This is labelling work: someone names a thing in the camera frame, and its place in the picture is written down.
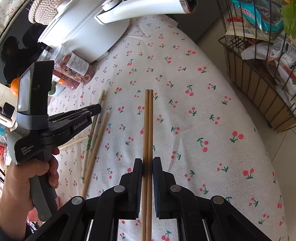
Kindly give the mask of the person's left hand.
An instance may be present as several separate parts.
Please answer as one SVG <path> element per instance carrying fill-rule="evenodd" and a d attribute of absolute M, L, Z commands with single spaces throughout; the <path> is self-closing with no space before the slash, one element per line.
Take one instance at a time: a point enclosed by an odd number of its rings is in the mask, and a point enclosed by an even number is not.
<path fill-rule="evenodd" d="M 55 156 L 59 153 L 59 149 L 54 148 L 49 162 L 30 159 L 21 165 L 9 166 L 1 196 L 1 240 L 25 240 L 29 235 L 27 217 L 34 208 L 30 198 L 30 178 L 48 173 L 49 184 L 57 189 L 59 173 Z"/>

